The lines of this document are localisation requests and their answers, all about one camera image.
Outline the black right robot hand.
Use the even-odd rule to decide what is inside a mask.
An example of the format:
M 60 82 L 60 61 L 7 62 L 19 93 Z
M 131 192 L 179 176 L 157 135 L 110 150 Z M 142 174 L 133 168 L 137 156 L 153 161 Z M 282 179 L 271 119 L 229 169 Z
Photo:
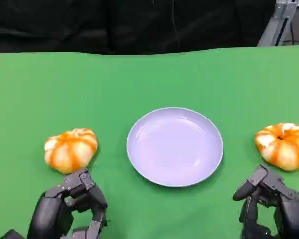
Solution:
M 242 239 L 299 239 L 299 192 L 287 187 L 283 178 L 267 166 L 260 164 L 236 190 L 233 200 L 244 200 L 239 216 Z M 276 235 L 257 223 L 258 204 L 275 207 Z

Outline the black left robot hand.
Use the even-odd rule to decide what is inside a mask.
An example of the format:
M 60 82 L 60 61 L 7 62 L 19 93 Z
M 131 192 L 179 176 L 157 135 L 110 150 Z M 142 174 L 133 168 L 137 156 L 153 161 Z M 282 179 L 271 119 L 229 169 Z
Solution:
M 28 239 L 99 239 L 107 226 L 105 196 L 87 168 L 67 175 L 63 182 L 43 192 L 29 225 Z M 90 211 L 89 225 L 69 233 L 72 213 Z

